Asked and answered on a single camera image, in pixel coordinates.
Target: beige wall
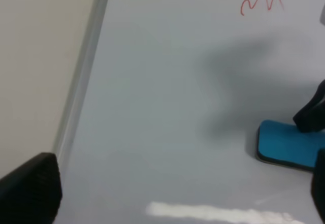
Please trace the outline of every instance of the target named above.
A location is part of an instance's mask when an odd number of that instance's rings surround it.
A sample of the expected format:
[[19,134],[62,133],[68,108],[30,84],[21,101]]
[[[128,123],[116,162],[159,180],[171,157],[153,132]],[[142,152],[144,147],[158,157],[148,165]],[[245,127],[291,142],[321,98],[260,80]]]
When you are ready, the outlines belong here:
[[0,0],[0,177],[53,151],[93,0]]

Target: black object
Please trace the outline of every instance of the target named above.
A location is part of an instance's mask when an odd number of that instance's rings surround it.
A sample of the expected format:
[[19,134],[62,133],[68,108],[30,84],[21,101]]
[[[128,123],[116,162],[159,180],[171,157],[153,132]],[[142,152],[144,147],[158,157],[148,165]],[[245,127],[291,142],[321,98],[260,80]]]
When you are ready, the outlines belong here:
[[1,224],[51,224],[62,199],[53,153],[41,153],[0,180]]
[[325,129],[325,80],[320,83],[311,101],[294,116],[294,122],[302,133]]
[[320,218],[325,223],[325,149],[318,151],[314,175],[311,183],[311,195]]

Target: blue eraser pad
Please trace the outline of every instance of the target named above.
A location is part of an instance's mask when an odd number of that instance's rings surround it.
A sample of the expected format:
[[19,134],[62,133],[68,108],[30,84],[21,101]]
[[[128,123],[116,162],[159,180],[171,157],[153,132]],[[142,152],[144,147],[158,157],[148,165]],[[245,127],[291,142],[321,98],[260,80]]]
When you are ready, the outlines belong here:
[[317,153],[325,148],[325,133],[301,133],[295,125],[263,121],[259,127],[257,158],[277,165],[313,171]]

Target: whiteboard frame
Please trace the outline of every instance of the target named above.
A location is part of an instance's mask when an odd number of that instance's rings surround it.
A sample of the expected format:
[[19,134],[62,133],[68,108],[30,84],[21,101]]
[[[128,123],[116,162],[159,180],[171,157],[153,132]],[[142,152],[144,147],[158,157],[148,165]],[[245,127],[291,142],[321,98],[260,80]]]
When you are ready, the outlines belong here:
[[56,136],[53,152],[57,156],[62,182],[86,95],[107,2],[108,0],[94,0],[66,107]]

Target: red squiggle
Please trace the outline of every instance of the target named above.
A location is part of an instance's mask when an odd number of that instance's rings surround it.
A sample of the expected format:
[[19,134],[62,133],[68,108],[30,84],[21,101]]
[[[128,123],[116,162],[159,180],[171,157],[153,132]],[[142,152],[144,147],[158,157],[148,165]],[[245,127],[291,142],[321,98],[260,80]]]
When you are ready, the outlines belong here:
[[[268,5],[268,10],[271,10],[271,8],[272,8],[272,4],[273,4],[273,1],[274,1],[274,0],[271,0],[271,4],[269,5],[269,1],[266,0],[266,4]],[[282,8],[284,9],[284,7],[283,7],[283,3],[282,3],[282,0],[279,0],[279,1],[280,1],[280,3],[281,3]],[[240,13],[241,13],[243,16],[245,16],[244,13],[243,13],[243,7],[244,7],[245,2],[248,2],[249,8],[250,8],[250,9],[253,9],[253,8],[256,6],[256,3],[258,2],[258,0],[255,1],[255,3],[254,3],[253,6],[251,5],[250,0],[244,0],[244,1],[243,1],[243,3],[242,3],[242,7],[240,8]]]

